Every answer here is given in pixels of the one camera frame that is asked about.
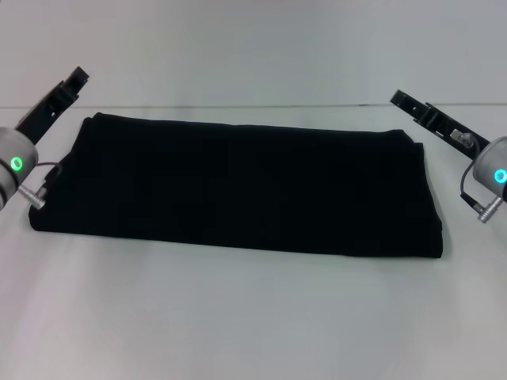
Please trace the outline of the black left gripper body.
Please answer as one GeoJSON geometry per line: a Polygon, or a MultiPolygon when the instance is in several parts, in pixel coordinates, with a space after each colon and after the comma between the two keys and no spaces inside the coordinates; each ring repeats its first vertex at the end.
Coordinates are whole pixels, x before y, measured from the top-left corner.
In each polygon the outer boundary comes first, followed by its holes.
{"type": "Polygon", "coordinates": [[[61,82],[21,119],[15,130],[36,145],[76,100],[65,92],[61,82]]]}

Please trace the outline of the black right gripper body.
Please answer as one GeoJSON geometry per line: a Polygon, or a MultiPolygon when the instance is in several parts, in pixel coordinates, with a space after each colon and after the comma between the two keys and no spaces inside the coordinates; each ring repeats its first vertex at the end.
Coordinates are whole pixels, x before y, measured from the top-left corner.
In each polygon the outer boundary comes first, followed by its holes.
{"type": "Polygon", "coordinates": [[[477,153],[481,153],[490,143],[489,140],[465,127],[438,108],[430,104],[426,105],[428,110],[421,118],[420,125],[466,157],[475,158],[477,153]]]}

